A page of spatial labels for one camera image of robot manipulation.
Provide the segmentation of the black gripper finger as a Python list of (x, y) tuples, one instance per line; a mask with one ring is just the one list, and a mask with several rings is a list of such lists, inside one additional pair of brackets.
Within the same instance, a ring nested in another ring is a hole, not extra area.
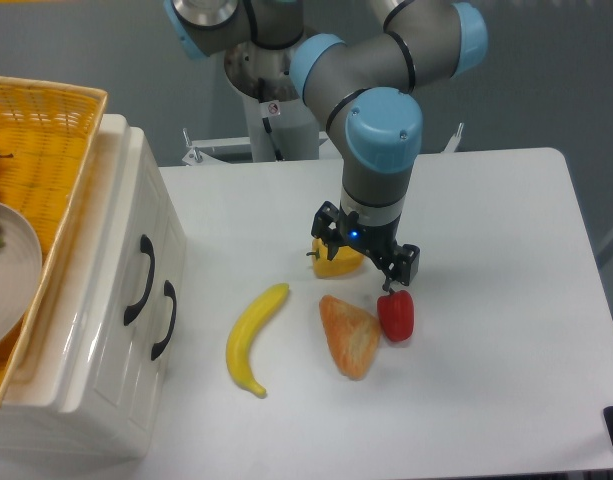
[(419, 268), (420, 248), (413, 244), (393, 242), (370, 251), (370, 259), (385, 277), (383, 291), (390, 291), (393, 283), (410, 285)]
[(337, 227), (339, 220), (338, 208), (325, 201), (314, 215), (311, 235), (319, 239), (327, 248), (326, 258), (333, 261), (339, 249), (344, 245), (344, 238)]

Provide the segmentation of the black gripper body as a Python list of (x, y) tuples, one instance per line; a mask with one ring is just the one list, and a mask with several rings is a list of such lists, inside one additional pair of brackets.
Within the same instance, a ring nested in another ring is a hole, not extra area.
[(342, 247), (349, 247), (374, 264), (391, 264), (402, 254), (396, 233), (402, 200), (382, 207), (350, 201), (338, 209), (327, 203), (327, 259), (333, 260)]

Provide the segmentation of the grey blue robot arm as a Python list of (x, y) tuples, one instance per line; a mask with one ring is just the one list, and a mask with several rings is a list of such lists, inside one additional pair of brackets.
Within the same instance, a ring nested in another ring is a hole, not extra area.
[(316, 33), (300, 1), (168, 1), (187, 55), (219, 53), (239, 94), (252, 158), (315, 159), (327, 136), (343, 160), (338, 204), (311, 233), (335, 256), (349, 247), (387, 283), (408, 285), (420, 251), (396, 233), (423, 115), (414, 89), (479, 65), (488, 49), (480, 11), (466, 1), (375, 1), (380, 33), (357, 45)]

